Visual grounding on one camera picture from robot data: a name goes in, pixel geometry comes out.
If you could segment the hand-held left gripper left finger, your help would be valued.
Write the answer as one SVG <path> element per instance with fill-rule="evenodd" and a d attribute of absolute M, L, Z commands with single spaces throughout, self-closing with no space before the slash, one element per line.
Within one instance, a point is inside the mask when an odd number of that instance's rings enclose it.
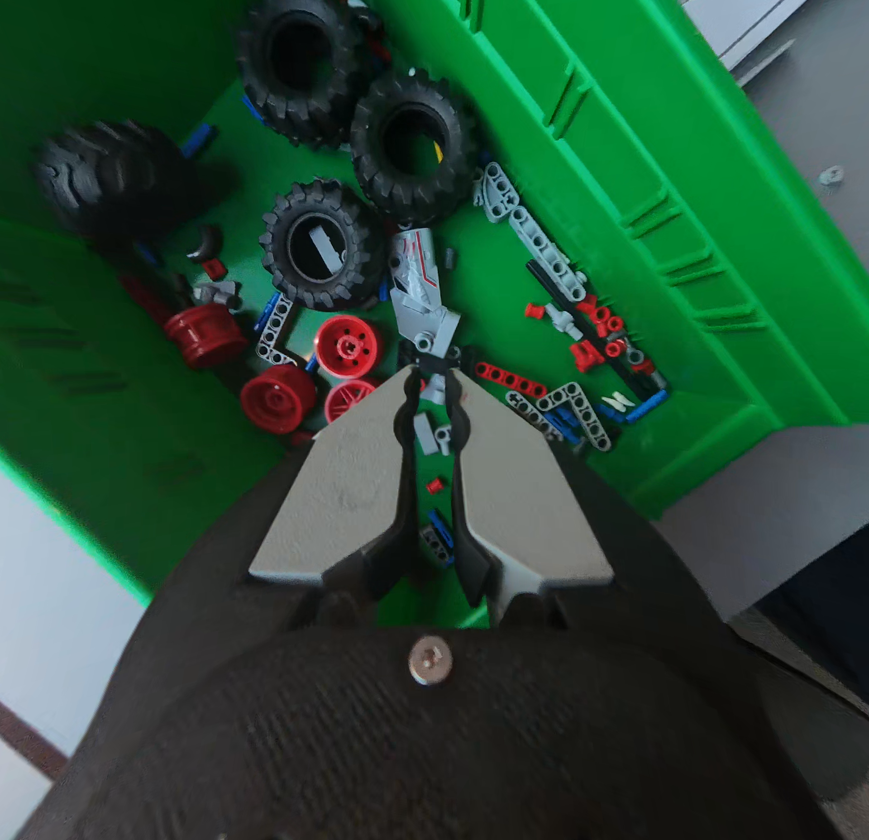
<path fill-rule="evenodd" d="M 250 563 L 260 580 L 392 588 L 416 552 L 417 369 L 323 429 Z"/>

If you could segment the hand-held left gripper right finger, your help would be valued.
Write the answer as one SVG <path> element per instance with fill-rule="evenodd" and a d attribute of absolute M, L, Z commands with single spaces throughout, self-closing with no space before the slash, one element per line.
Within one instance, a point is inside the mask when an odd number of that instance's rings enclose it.
<path fill-rule="evenodd" d="M 539 429 L 449 370 L 454 570 L 466 600 L 602 587 L 614 570 Z"/>

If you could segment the green plastic bin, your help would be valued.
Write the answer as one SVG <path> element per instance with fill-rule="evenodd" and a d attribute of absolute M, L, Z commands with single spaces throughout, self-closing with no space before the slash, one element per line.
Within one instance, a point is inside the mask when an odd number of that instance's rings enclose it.
<path fill-rule="evenodd" d="M 867 274 L 677 0 L 363 0 L 387 50 L 464 91 L 482 148 L 668 381 L 589 465 L 646 517 L 769 435 L 867 424 Z M 260 218 L 340 153 L 242 103 L 231 32 L 253 0 L 2 0 L 2 476 L 137 597 L 284 453 L 184 366 L 110 266 L 57 227 L 41 140 L 207 117 L 227 265 L 256 312 Z"/>

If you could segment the red lego wheel rim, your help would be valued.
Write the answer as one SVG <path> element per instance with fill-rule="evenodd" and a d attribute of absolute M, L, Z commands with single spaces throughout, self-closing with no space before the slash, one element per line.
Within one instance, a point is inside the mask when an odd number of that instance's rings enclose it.
<path fill-rule="evenodd" d="M 320 368 L 342 380 L 367 376 L 382 362 L 386 350 L 377 328 L 354 315 L 327 318 L 314 339 Z"/>
<path fill-rule="evenodd" d="M 248 339 L 230 310 L 221 303 L 195 305 L 176 313 L 162 326 L 188 368 L 207 370 L 231 361 L 248 347 Z"/>
<path fill-rule="evenodd" d="M 277 435 L 299 428 L 316 400 L 313 377 L 293 364 L 268 368 L 250 379 L 240 393 L 246 417 L 259 429 Z"/>
<path fill-rule="evenodd" d="M 328 424 L 348 413 L 365 400 L 381 384 L 376 378 L 342 380 L 331 388 L 324 401 L 323 412 Z"/>

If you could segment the black and blue lego piece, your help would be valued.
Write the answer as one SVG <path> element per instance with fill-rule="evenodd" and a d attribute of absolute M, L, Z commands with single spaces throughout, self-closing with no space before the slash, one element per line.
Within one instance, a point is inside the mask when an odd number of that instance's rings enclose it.
<path fill-rule="evenodd" d="M 428 510 L 426 518 L 420 538 L 440 567 L 449 568 L 454 564 L 454 537 L 449 522 L 437 508 Z"/>

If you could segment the grey angled lego beam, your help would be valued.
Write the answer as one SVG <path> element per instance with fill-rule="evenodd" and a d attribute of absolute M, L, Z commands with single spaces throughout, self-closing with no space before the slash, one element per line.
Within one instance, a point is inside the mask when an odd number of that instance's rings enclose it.
<path fill-rule="evenodd" d="M 568 382 L 545 394 L 536 401 L 536 407 L 543 418 L 572 444 L 581 444 L 581 439 L 584 439 L 600 453 L 613 449 L 612 439 L 577 382 Z"/>

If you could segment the red lego beam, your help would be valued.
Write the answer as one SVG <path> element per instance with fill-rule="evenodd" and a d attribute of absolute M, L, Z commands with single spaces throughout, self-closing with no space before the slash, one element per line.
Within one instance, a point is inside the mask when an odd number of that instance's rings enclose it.
<path fill-rule="evenodd" d="M 539 382 L 522 377 L 501 367 L 496 367 L 486 361 L 478 361 L 473 367 L 477 378 L 492 382 L 510 391 L 516 391 L 531 399 L 540 399 L 549 392 L 548 388 Z"/>

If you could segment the short grey lego beam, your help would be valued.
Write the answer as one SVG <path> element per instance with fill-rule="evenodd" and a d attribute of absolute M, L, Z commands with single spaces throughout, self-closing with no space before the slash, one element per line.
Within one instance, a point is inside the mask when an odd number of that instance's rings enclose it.
<path fill-rule="evenodd" d="M 270 367 L 298 365 L 297 359 L 285 351 L 295 314 L 295 304 L 276 291 L 255 323 L 254 332 L 258 334 L 255 356 Z"/>

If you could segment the plain grey lego panel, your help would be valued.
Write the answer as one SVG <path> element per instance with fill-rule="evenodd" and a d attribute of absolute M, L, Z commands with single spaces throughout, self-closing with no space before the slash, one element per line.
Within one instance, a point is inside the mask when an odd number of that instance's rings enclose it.
<path fill-rule="evenodd" d="M 461 314 L 440 305 L 434 309 L 421 306 L 406 294 L 392 295 L 398 335 L 411 341 L 423 353 L 438 358 L 447 356 Z"/>

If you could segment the black lego tyre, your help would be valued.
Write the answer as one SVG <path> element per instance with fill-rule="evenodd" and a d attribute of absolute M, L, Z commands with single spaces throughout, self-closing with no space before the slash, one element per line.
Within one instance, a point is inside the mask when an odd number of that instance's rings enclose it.
<path fill-rule="evenodd" d="M 31 172 L 65 229 L 103 242 L 159 239 L 204 203 L 196 164 L 164 131 L 132 119 L 49 137 Z"/>
<path fill-rule="evenodd" d="M 236 34 L 244 92 L 293 146 L 337 149 L 374 78 L 363 27 L 341 0 L 256 0 Z"/>
<path fill-rule="evenodd" d="M 333 312 L 375 295 L 386 267 L 385 227 L 344 183 L 296 182 L 263 221 L 263 267 L 288 301 Z"/>
<path fill-rule="evenodd" d="M 353 172 L 366 197 L 399 226 L 436 225 L 473 191 L 480 150 L 470 100 L 425 70 L 388 71 L 358 101 L 350 129 Z M 436 167 L 420 172 L 401 161 L 400 139 L 421 136 L 441 152 Z"/>

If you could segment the grey red-striped lego panel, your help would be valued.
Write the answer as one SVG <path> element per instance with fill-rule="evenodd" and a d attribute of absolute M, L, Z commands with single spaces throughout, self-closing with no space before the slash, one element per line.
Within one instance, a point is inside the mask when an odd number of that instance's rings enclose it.
<path fill-rule="evenodd" d="M 394 234 L 388 261 L 395 287 L 412 303 L 424 311 L 434 311 L 442 306 L 434 237 L 430 228 L 414 228 Z"/>

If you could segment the long grey lego beam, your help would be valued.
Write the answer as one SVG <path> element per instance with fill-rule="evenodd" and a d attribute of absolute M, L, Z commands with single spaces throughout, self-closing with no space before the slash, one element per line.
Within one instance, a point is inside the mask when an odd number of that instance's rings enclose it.
<path fill-rule="evenodd" d="M 566 255 L 545 235 L 527 209 L 520 205 L 507 220 L 532 259 L 542 265 L 559 291 L 569 301 L 581 303 L 587 296 L 587 277 L 570 267 Z"/>

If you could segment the grey curved lego connector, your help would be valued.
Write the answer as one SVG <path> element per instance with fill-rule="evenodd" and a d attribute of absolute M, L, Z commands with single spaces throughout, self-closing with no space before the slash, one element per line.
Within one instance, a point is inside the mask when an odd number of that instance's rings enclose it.
<path fill-rule="evenodd" d="M 497 161 L 489 161 L 475 171 L 472 203 L 492 224 L 505 221 L 520 206 L 516 188 Z"/>

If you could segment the pile of small red pieces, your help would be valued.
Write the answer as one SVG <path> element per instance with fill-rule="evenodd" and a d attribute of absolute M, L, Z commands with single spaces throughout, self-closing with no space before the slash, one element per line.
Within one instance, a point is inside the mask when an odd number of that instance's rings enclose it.
<path fill-rule="evenodd" d="M 524 313 L 526 317 L 537 320 L 547 317 L 555 330 L 571 339 L 569 350 L 580 373 L 588 373 L 604 364 L 648 378 L 658 370 L 655 363 L 629 340 L 623 318 L 599 305 L 594 295 L 587 296 L 571 310 L 560 309 L 553 303 L 528 303 Z"/>

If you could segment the white cabinet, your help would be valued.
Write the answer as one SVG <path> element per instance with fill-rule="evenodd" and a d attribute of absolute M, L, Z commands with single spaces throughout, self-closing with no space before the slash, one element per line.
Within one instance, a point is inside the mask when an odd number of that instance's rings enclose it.
<path fill-rule="evenodd" d="M 678 0 L 720 62 L 733 69 L 807 0 Z"/>

